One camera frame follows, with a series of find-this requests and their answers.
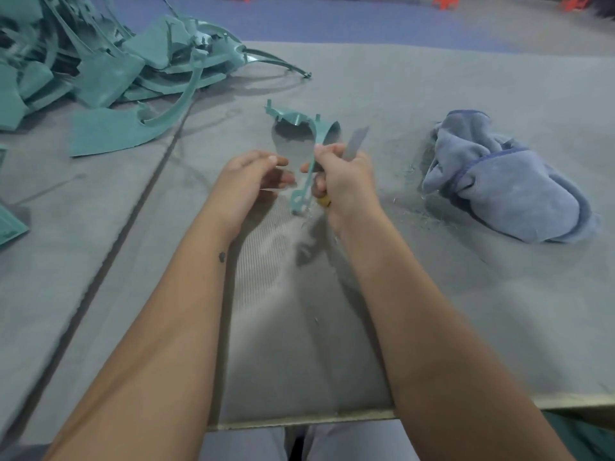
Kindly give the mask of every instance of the left arm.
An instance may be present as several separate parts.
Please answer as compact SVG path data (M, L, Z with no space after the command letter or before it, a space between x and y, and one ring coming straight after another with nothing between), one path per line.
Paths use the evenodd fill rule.
M45 460L194 460L211 404L226 254L258 197L294 177L287 159L234 158L158 286L54 439Z

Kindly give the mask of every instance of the right hand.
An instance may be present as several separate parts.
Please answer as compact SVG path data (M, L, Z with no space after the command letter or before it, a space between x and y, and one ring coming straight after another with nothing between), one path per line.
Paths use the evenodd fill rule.
M346 226L380 207L370 157L358 152L352 161L346 162L342 160L344 150L344 144L314 147L316 161L325 171L316 174L312 194L317 198L328 194L329 224L339 237ZM304 163L301 172L306 173L308 168L309 163Z

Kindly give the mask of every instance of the left hand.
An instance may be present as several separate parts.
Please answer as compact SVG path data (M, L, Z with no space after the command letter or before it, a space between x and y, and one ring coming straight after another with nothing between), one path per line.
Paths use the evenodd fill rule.
M221 223L229 241L234 240L241 224L257 199L273 200L277 193L263 189L283 189L295 182L295 175L277 168L288 165L288 158L265 150L251 150L230 160L222 169L205 203Z

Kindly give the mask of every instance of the hand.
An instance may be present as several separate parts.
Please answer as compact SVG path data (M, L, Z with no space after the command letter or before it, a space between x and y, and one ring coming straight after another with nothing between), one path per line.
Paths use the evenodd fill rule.
M221 224L229 242L257 199L273 200L277 193L263 189L282 189L295 182L290 171L277 168L288 165L288 158L265 150L252 150L230 160L222 169L205 203L208 212Z
M344 144L314 147L316 161L325 172L316 174L312 194L319 198L328 194L331 199L328 219L337 236L353 220L380 207L370 157L358 152L351 162L346 162L341 158L344 150ZM306 173L308 168L309 163L304 163L301 172Z

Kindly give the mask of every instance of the crumpled towel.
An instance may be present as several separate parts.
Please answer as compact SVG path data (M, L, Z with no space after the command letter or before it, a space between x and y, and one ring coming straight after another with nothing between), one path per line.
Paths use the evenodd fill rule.
M600 230L600 217L564 175L490 130L478 110L453 110L433 130L435 158L422 182L488 227L526 243L573 243Z

